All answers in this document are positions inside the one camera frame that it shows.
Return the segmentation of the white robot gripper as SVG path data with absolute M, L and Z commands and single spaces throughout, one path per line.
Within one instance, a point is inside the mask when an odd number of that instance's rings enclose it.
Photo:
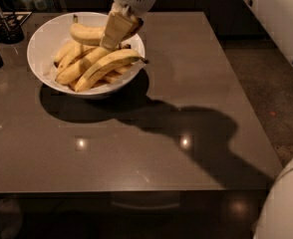
M 121 40 L 134 36 L 144 25 L 139 16 L 148 12 L 156 0 L 114 0 L 100 45 L 113 49 Z

